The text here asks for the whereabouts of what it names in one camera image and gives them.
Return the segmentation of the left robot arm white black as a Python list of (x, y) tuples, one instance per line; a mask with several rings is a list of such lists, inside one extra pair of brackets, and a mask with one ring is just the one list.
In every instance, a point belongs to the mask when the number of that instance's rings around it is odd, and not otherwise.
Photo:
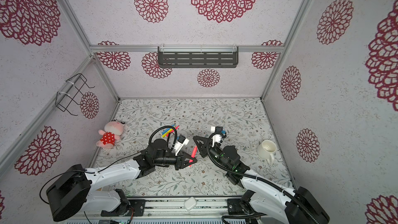
[(83, 212), (100, 212), (102, 217), (125, 215), (134, 207), (123, 190), (103, 191), (103, 187), (142, 178), (154, 172), (156, 167), (173, 166), (179, 170), (196, 162), (190, 154), (172, 151), (166, 140), (157, 139), (122, 163), (86, 169), (76, 164), (46, 190), (52, 218), (61, 222)]

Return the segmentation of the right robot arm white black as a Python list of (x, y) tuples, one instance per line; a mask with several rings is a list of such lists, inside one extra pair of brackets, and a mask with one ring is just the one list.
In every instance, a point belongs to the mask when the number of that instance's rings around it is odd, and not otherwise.
[(297, 190), (278, 185), (250, 169), (240, 160), (235, 146), (220, 147), (212, 139), (194, 136), (202, 157), (226, 171), (229, 181), (246, 190), (240, 199), (247, 215), (264, 214), (284, 224), (328, 224), (330, 217), (304, 187)]

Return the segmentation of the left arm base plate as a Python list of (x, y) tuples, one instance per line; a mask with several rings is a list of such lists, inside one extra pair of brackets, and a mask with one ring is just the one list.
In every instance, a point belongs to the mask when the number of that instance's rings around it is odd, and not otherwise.
[(112, 212), (102, 211), (101, 217), (141, 217), (144, 214), (146, 205), (146, 200), (144, 199), (133, 199), (129, 200), (129, 203), (121, 203), (116, 209)]

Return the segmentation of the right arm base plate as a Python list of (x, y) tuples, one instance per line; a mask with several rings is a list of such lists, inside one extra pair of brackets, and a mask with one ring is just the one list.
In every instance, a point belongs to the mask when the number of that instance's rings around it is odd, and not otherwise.
[(228, 213), (232, 216), (248, 216), (258, 214), (254, 208), (250, 205), (250, 201), (255, 194), (254, 191), (248, 190), (244, 193), (241, 198), (229, 198), (227, 199)]

